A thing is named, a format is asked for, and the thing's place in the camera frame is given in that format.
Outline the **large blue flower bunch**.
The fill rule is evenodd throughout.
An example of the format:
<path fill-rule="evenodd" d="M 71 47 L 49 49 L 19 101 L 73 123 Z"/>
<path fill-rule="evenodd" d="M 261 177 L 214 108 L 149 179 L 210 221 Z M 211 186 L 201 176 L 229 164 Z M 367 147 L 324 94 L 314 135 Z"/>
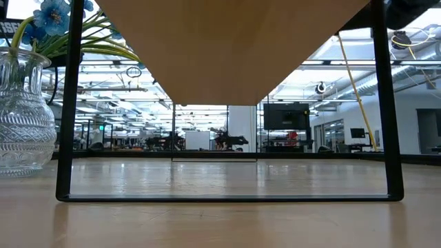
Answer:
<path fill-rule="evenodd" d="M 124 59 L 140 62 L 133 49 L 123 43 L 122 34 L 102 10 L 95 10 L 92 0 L 66 0 L 71 6 L 74 2 L 83 2 L 83 13 L 90 12 L 89 17 L 84 16 L 80 22 L 81 33 L 79 35 L 80 56 L 85 54 L 98 54 L 103 56 L 117 56 Z M 51 61 L 52 68 L 64 67 L 68 63 L 68 45 L 70 26 L 67 32 L 67 43 L 59 50 L 60 53 L 46 57 Z"/>

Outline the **wooden shelf black frame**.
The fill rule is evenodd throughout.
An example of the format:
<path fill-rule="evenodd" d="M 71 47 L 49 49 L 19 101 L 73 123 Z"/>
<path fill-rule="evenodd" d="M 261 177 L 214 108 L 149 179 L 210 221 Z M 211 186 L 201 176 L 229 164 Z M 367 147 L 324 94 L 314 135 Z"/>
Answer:
<path fill-rule="evenodd" d="M 256 105 L 363 8 L 373 30 L 387 193 L 282 202 L 399 201 L 404 182 L 385 0 L 96 0 L 175 104 Z"/>

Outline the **round ribbed glass vase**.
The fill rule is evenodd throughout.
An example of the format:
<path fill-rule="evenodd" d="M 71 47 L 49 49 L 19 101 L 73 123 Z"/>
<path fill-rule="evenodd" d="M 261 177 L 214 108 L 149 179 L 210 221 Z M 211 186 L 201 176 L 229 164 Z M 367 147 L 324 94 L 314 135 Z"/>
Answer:
<path fill-rule="evenodd" d="M 0 178 L 36 174 L 51 160 L 54 114 L 41 92 L 50 60 L 18 48 L 0 48 Z"/>

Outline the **black table frame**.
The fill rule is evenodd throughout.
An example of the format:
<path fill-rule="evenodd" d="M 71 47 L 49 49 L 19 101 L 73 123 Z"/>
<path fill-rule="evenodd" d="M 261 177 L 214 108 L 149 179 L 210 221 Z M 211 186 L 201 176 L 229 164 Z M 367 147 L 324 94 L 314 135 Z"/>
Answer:
<path fill-rule="evenodd" d="M 244 152 L 141 152 L 123 151 L 92 151 L 80 150 L 72 152 L 73 158 L 116 157 L 116 158 L 208 158 L 208 159 L 356 159 L 368 161 L 384 161 L 383 153 L 244 153 Z"/>

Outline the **white board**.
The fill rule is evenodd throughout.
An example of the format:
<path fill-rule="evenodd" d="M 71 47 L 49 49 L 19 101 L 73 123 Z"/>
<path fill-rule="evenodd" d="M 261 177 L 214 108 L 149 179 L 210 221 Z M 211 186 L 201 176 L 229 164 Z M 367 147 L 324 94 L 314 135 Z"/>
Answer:
<path fill-rule="evenodd" d="M 185 149 L 186 150 L 210 150 L 210 132 L 186 132 Z"/>

